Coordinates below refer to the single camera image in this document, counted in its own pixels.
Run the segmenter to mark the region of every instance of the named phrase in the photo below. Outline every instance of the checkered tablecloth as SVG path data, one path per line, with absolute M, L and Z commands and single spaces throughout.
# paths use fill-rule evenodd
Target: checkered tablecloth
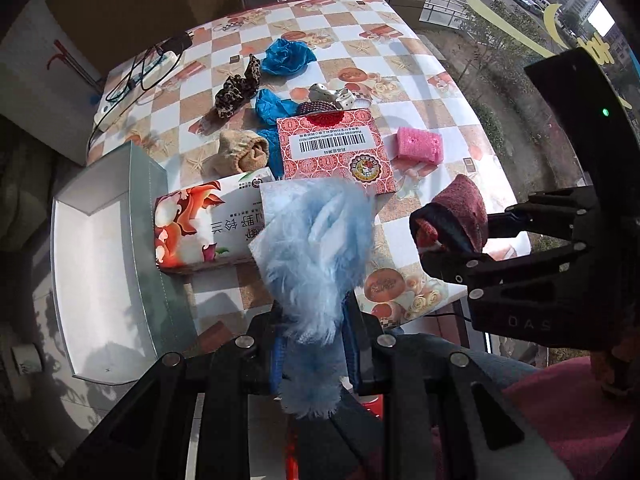
M 404 308 L 419 294 L 425 312 L 462 297 L 464 286 L 443 283 L 422 272 L 408 228 L 409 214 L 430 202 L 458 173 L 467 174 L 478 185 L 489 213 L 501 212 L 516 200 L 471 106 L 388 3 L 286 2 L 228 16 L 192 32 L 193 46 L 184 52 L 172 75 L 194 60 L 204 69 L 177 88 L 157 86 L 142 96 L 95 139 L 88 163 L 133 137 L 165 168 L 170 191 L 216 178 L 209 158 L 218 151 L 220 130 L 262 127 L 252 109 L 254 102 L 219 129 L 197 133 L 195 123 L 210 111 L 225 79 L 244 72 L 249 54 L 264 58 L 267 47 L 283 36 L 304 41 L 318 60 L 294 77 L 263 75 L 261 86 L 298 102 L 306 100 L 309 86 L 318 82 L 334 89 L 347 85 L 366 94 L 392 160 L 398 192 L 376 197 L 374 251 L 367 274 L 395 269 L 408 279 L 406 290 L 394 300 Z M 117 85 L 130 64 L 131 60 L 110 73 L 106 92 Z M 395 158 L 395 132 L 400 126 L 442 134 L 444 162 L 433 167 Z M 521 234 L 510 240 L 490 240 L 485 250 L 494 258 L 508 258 L 526 254 L 530 247 L 526 234 Z M 191 277 L 191 288 L 196 329 L 215 333 L 215 345 L 244 332 L 250 318 L 271 304 L 251 264 L 198 272 Z M 376 305 L 363 290 L 356 294 L 364 310 L 370 312 Z

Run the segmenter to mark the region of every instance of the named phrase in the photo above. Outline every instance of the beige sock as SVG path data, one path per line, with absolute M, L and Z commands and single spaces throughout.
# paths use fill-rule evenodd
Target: beige sock
M 249 130 L 223 130 L 220 133 L 218 154 L 213 157 L 213 167 L 220 176 L 264 168 L 269 160 L 269 143 Z

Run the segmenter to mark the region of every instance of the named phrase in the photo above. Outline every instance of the red box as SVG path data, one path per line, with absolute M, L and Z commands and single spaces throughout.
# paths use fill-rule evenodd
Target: red box
M 323 112 L 278 119 L 284 178 L 341 176 L 396 191 L 385 145 L 370 110 Z

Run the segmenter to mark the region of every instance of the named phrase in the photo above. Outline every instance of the pink foam roll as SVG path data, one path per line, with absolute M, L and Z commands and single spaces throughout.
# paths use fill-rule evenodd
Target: pink foam roll
M 420 160 L 429 164 L 440 164 L 444 160 L 442 136 L 426 130 L 398 128 L 398 156 Z

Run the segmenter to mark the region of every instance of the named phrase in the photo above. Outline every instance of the gray box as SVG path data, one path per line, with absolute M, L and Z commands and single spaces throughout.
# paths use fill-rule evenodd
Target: gray box
M 167 192 L 165 170 L 127 142 L 53 201 L 53 298 L 76 378 L 135 381 L 195 343 L 182 278 L 156 266 L 154 205 Z

